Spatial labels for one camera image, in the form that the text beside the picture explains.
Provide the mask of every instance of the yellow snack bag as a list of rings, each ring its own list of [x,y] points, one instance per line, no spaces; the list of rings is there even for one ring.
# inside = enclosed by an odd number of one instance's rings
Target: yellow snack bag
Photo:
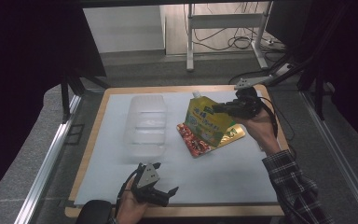
[[[198,138],[212,147],[218,147],[227,129],[235,122],[228,114],[213,112],[212,105],[217,105],[217,102],[201,96],[198,91],[193,92],[193,95],[186,113],[185,125]]]

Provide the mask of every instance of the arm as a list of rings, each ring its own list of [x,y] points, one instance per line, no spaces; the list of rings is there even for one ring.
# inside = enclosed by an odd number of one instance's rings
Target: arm
[[[317,200],[316,184],[302,175],[288,150],[281,151],[268,113],[263,109],[253,119],[233,118],[264,149],[263,160],[283,212],[290,223],[334,223]]]

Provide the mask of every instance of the black curtain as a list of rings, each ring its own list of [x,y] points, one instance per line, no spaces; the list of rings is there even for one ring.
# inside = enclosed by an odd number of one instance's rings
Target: black curtain
[[[340,1],[345,0],[312,1],[309,19],[302,37],[307,44],[295,52],[297,61],[302,62],[310,56],[319,37],[325,32],[324,19],[331,17],[331,12]],[[317,29],[322,31],[313,37],[313,40],[310,39]],[[321,63],[324,65],[324,80],[332,83],[336,89],[332,96],[333,103],[358,132],[358,1],[351,1],[328,41]]]
[[[63,75],[78,77],[76,71],[105,76],[81,7],[0,1],[0,180],[32,130],[45,92]]]

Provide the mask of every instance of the wooden table edge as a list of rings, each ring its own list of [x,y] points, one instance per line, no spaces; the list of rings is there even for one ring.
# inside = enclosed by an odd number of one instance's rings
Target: wooden table edge
[[[263,85],[255,85],[255,88],[258,91],[261,91],[261,94],[263,95],[263,97],[267,98],[270,100],[269,98],[269,93],[267,91],[267,88]],[[90,162],[90,158],[92,155],[92,151],[94,149],[96,140],[97,140],[97,136],[98,136],[98,131],[101,127],[102,121],[103,121],[103,116],[105,113],[105,109],[107,106],[107,103],[109,101],[109,97],[111,94],[136,94],[136,93],[159,93],[159,92],[189,92],[189,91],[234,91],[234,85],[213,85],[213,86],[169,86],[169,87],[131,87],[131,88],[110,88],[107,89],[104,94],[103,94],[103,99],[101,100],[101,105],[100,108],[98,109],[98,113],[97,116],[95,118],[94,124],[92,126],[91,129],[91,133],[89,135],[89,141],[86,145],[86,149],[82,158],[82,161],[80,163],[79,169],[77,171],[76,174],[76,179],[74,182],[74,185],[72,187],[71,193],[69,195],[69,201],[70,202],[74,202],[76,199],[76,195],[78,193],[78,190],[80,188],[81,182],[83,181],[84,175],[87,171],[89,162]],[[272,105],[269,102],[265,102],[266,105],[270,108],[272,108]],[[278,121],[278,141],[281,145],[282,149],[287,149],[288,145],[286,142],[286,139],[283,135],[283,131],[281,128],[281,124]],[[234,209],[234,210],[227,210],[225,208],[233,208],[236,207],[238,209]],[[190,215],[192,213],[192,210],[194,209],[205,209],[205,211],[210,211],[211,212],[211,216],[214,216],[216,213],[217,214],[221,214],[218,211],[228,211],[229,214],[225,214],[225,216],[246,216],[244,214],[248,213],[247,210],[247,205],[245,206],[206,206],[206,207],[171,207],[171,209],[178,209],[178,211],[182,211],[183,212],[187,212],[189,214],[182,214],[182,213],[178,213],[176,214],[179,217],[187,217],[187,215]],[[260,205],[260,206],[252,206],[253,208],[257,208],[257,209],[261,209],[261,211],[263,211],[263,207],[266,207],[264,205]],[[271,210],[271,214],[269,214],[268,216],[275,216],[274,214],[278,214],[277,216],[282,216],[282,209],[280,208],[279,205],[272,205],[270,208],[273,208],[273,210]],[[161,217],[161,215],[159,215],[158,213],[161,214],[166,214],[166,212],[164,210],[159,211],[157,208],[153,208],[151,211],[158,211],[158,212],[148,212],[145,215],[147,217]],[[232,211],[239,211],[243,214],[233,214]],[[76,215],[78,215],[78,213],[80,212],[80,208],[74,208],[74,207],[65,207],[65,214],[68,217],[74,217]]]

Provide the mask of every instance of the gray floor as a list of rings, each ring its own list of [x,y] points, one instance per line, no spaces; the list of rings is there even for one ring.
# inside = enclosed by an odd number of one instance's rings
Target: gray floor
[[[151,60],[150,57],[148,60],[142,57],[134,59],[133,55],[129,55],[127,60],[118,62],[112,55],[103,55],[108,74],[108,78],[103,80],[115,87],[217,85],[228,84],[237,74],[258,70],[253,54],[198,56],[194,73],[186,72],[186,64],[181,57],[154,57],[158,61]],[[281,111],[278,115],[284,133],[296,150],[297,161],[304,173],[318,183],[319,198],[325,210],[332,215],[336,223],[358,223],[358,202],[311,119],[303,98],[296,90],[297,79],[298,77],[291,77],[276,87],[268,88],[274,104]],[[75,222],[65,217],[63,209],[71,203],[67,202],[67,198],[103,95],[98,86],[87,80],[84,80],[84,83],[89,90],[83,96],[73,123],[74,132],[81,127],[84,128],[83,132],[81,136],[67,137],[32,223]],[[340,116],[329,96],[324,97],[324,115],[326,124],[358,176],[358,134]],[[61,119],[61,89],[56,87],[46,93],[45,106],[37,123],[18,158],[0,183],[0,223],[13,223],[16,219]],[[243,223],[244,219],[216,218],[197,222]]]

